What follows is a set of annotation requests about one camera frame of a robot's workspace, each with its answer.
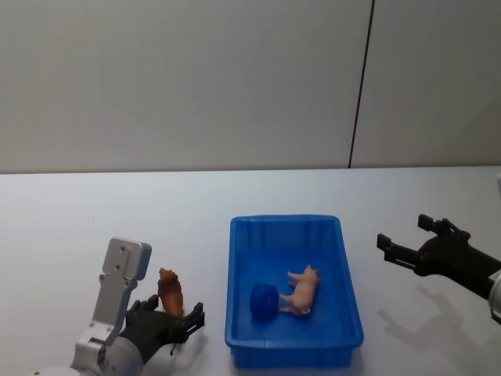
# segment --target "robotic arm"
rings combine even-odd
[[[501,261],[471,247],[470,234],[448,219],[434,221],[422,214],[417,225],[437,236],[414,251],[380,233],[377,247],[384,252],[384,260],[409,268],[421,277],[440,274],[454,280],[487,299],[492,318],[501,324]]]
[[[183,318],[155,311],[158,295],[136,301],[132,290],[146,275],[151,246],[114,237],[99,275],[101,288],[92,321],[75,346],[70,367],[36,371],[34,376],[139,376],[143,365],[164,345],[180,344],[205,323],[198,303]],[[121,332],[124,319],[126,328]]]

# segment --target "toy pig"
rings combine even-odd
[[[289,284],[295,289],[292,295],[279,294],[281,299],[290,303],[288,307],[280,307],[280,312],[291,312],[298,316],[307,315],[311,312],[315,300],[315,291],[320,282],[319,271],[320,269],[312,269],[308,265],[302,274],[291,272],[287,274],[289,278],[294,280]]]

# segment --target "table surface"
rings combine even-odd
[[[154,172],[0,176],[2,374],[68,365],[92,316],[108,241],[153,246],[132,299],[155,293],[158,269],[179,274],[185,306],[204,303],[206,327],[144,375],[306,375],[243,371],[224,341],[229,221],[313,213],[341,220],[365,341],[339,375],[499,374],[501,327],[487,302],[440,276],[387,263],[379,232],[418,248],[417,216],[447,217],[471,244],[501,258],[501,199],[491,168]]]

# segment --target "blue bin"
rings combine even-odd
[[[256,320],[256,283],[290,294],[287,271],[321,268],[312,312]],[[363,341],[341,223],[330,215],[259,215],[231,222],[226,344],[237,367],[348,367]]]

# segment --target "white wall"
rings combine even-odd
[[[501,2],[376,0],[352,166],[501,163]]]
[[[346,167],[369,0],[0,0],[0,172]]]

